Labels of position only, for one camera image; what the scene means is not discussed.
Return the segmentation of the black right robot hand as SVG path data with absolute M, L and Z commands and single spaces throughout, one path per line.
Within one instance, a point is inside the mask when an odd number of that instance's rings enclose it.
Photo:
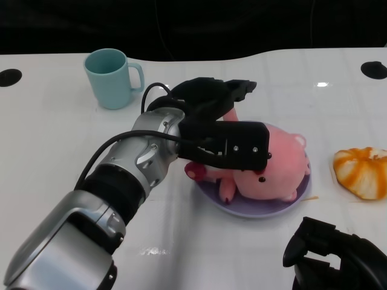
M 283 255 L 293 289 L 386 290 L 386 254 L 367 239 L 304 217 Z

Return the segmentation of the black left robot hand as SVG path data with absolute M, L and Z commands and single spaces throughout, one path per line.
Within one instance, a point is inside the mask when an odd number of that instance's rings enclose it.
M 219 169 L 263 171 L 269 160 L 270 133 L 257 121 L 223 121 L 236 102 L 253 92 L 256 82 L 199 77 L 172 89 L 187 114 L 178 125 L 180 158 Z

